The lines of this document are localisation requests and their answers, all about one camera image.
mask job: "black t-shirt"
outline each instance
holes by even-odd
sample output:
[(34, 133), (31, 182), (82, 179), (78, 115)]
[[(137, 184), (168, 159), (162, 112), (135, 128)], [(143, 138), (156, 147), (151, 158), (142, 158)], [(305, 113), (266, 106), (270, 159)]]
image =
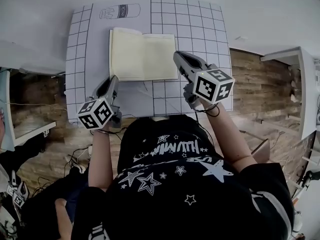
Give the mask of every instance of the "black t-shirt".
[(164, 132), (135, 137), (132, 166), (106, 192), (80, 195), (73, 240), (287, 239), (294, 210), (279, 164), (237, 173), (207, 138)]

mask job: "white wall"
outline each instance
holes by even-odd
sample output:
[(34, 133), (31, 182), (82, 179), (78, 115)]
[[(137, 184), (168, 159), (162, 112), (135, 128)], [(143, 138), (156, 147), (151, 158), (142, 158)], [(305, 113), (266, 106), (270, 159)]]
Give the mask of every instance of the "white wall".
[[(317, 151), (320, 151), (320, 132), (316, 132), (316, 139), (314, 141), (313, 148)], [(311, 154), (311, 158), (313, 161), (319, 161), (320, 156), (319, 153), (315, 153), (314, 151)], [(320, 167), (313, 165), (312, 163), (308, 163), (307, 171), (315, 171), (318, 172)], [(300, 200), (296, 205), (296, 210), (301, 211), (303, 225), (301, 228), (301, 233), (304, 233), (306, 239), (319, 239), (320, 234), (318, 232), (320, 230), (320, 180), (311, 181), (308, 190), (302, 194)]]
[[(72, 10), (97, 1), (105, 0), (0, 0), (0, 40), (63, 61)], [(207, 1), (221, 5), (232, 48), (264, 55), (302, 46), (320, 57), (320, 0)]]

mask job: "white grid paper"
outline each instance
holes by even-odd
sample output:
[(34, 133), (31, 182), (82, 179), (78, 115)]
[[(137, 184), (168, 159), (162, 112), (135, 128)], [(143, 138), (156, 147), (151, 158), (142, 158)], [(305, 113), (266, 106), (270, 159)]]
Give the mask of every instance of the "white grid paper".
[[(151, 33), (173, 34), (177, 50), (194, 54), (232, 75), (220, 6), (198, 0), (151, 0)], [(193, 113), (183, 95), (188, 82), (178, 75), (177, 80), (152, 81), (155, 116)], [(232, 111), (233, 93), (222, 103)]]
[(68, 119), (78, 123), (77, 110), (85, 102), (85, 63), (89, 21), (93, 4), (75, 9), (72, 15), (65, 63), (65, 95)]
[[(77, 109), (85, 101), (86, 49), (93, 4), (74, 10), (66, 53), (66, 100), (69, 122), (77, 124)], [(150, 32), (173, 34), (177, 50), (194, 54), (232, 75), (230, 52), (220, 6), (198, 0), (150, 0)], [(183, 96), (187, 80), (152, 81), (153, 115), (192, 113)], [(233, 92), (222, 101), (233, 109)]]

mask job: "leg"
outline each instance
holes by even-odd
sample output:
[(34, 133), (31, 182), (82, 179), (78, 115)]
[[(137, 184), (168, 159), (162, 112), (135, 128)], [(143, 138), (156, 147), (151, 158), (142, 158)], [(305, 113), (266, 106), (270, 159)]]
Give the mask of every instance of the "leg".
[(11, 176), (12, 170), (17, 172), (28, 159), (36, 157), (44, 149), (45, 137), (41, 133), (29, 139), (24, 145), (16, 146), (15, 151), (6, 151), (0, 155), (0, 164)]
[(25, 238), (57, 240), (60, 238), (55, 200), (67, 200), (66, 210), (73, 222), (79, 193), (88, 186), (88, 169), (80, 173), (71, 168), (70, 173), (58, 179), (35, 197), (28, 199), (22, 207), (22, 220), (26, 223)]

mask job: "open notebook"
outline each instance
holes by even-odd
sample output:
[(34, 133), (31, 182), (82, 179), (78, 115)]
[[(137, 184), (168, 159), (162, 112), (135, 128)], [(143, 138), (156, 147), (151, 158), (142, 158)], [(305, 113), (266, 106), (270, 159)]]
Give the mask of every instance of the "open notebook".
[(119, 81), (177, 79), (173, 34), (142, 34), (129, 28), (110, 30), (109, 71)]

